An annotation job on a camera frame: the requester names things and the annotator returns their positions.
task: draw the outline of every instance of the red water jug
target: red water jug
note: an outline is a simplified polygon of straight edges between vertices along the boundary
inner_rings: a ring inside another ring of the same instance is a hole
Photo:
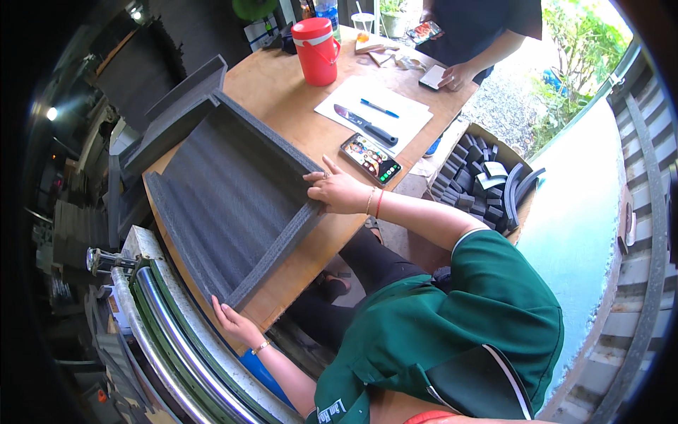
[[[317,87],[337,79],[336,61],[341,45],[332,36],[332,22],[327,18],[309,18],[292,27],[292,39],[306,82]]]

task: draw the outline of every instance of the blue pen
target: blue pen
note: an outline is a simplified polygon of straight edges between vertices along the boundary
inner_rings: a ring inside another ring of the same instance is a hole
[[[396,115],[395,113],[393,113],[393,112],[391,112],[391,111],[388,111],[388,110],[386,110],[386,109],[384,109],[384,108],[382,108],[382,107],[379,107],[379,106],[377,106],[377,105],[374,104],[374,103],[370,103],[370,102],[368,102],[367,100],[365,100],[364,98],[360,99],[360,103],[366,104],[366,105],[369,106],[369,107],[373,107],[373,108],[375,108],[375,109],[378,110],[378,111],[382,111],[383,113],[386,113],[388,116],[392,116],[392,117],[394,117],[394,118],[400,118],[400,116]]]

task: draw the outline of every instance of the black shirt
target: black shirt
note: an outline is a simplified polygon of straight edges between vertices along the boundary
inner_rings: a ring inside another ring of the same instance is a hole
[[[436,0],[432,12],[434,22],[445,34],[424,42],[418,50],[447,66],[478,56],[507,29],[542,39],[539,0]],[[480,81],[493,68],[480,72]]]

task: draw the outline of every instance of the phone case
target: phone case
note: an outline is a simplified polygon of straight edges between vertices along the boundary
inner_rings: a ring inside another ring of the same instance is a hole
[[[429,39],[435,37],[438,34],[441,34],[443,30],[440,29],[440,26],[433,22],[432,20],[426,21],[420,26],[417,26],[414,29],[407,31],[407,35],[410,36],[412,41],[417,45],[428,41]]]
[[[381,186],[388,184],[402,169],[399,163],[359,132],[346,140],[340,150]]]

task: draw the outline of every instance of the smartphone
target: smartphone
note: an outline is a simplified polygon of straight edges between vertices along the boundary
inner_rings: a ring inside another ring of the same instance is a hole
[[[438,84],[443,81],[443,72],[445,72],[445,68],[435,64],[423,77],[419,78],[419,84],[438,91]]]
[[[403,169],[388,153],[359,132],[344,141],[340,150],[382,186]]]
[[[443,30],[440,29],[440,26],[438,26],[438,24],[436,24],[432,20],[429,20],[424,22],[420,26],[417,26],[415,29],[409,30],[407,32],[407,35],[410,36],[410,38],[412,39],[412,41],[414,41],[415,44],[419,45],[442,32]]]

